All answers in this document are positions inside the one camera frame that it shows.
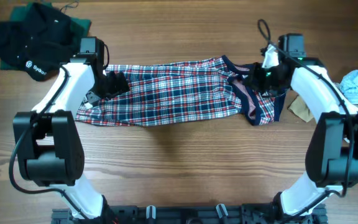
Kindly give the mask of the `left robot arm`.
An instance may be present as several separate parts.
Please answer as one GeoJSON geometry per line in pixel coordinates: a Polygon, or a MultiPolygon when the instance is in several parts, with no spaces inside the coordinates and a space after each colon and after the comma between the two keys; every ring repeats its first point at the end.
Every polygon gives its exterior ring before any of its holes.
{"type": "Polygon", "coordinates": [[[119,221],[83,173],[85,153],[74,121],[81,104],[94,106],[130,90],[122,73],[106,70],[108,62],[102,40],[82,38],[79,52],[57,64],[59,75],[42,101],[13,120],[11,185],[27,195],[55,192],[69,208],[68,222],[119,221]]]}

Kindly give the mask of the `plaid navy red shirt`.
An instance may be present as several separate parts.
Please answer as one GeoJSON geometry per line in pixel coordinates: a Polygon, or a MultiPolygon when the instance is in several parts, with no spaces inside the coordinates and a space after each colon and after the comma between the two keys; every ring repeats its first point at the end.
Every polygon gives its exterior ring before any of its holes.
{"type": "Polygon", "coordinates": [[[253,64],[236,65],[225,55],[157,65],[109,65],[129,91],[87,108],[76,120],[97,126],[159,126],[243,114],[253,126],[280,119],[285,94],[268,97],[243,84],[253,64]]]}

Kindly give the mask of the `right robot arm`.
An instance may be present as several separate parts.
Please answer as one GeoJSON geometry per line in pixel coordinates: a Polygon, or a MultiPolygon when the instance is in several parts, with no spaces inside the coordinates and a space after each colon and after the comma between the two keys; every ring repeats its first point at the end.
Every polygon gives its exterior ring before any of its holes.
{"type": "Polygon", "coordinates": [[[265,39],[264,61],[253,64],[243,83],[264,98],[294,90],[316,120],[305,172],[275,197],[278,219],[285,223],[311,214],[331,195],[345,197],[358,184],[358,108],[336,88],[321,61],[305,55],[301,34],[282,35],[278,44],[269,35],[265,39]]]}

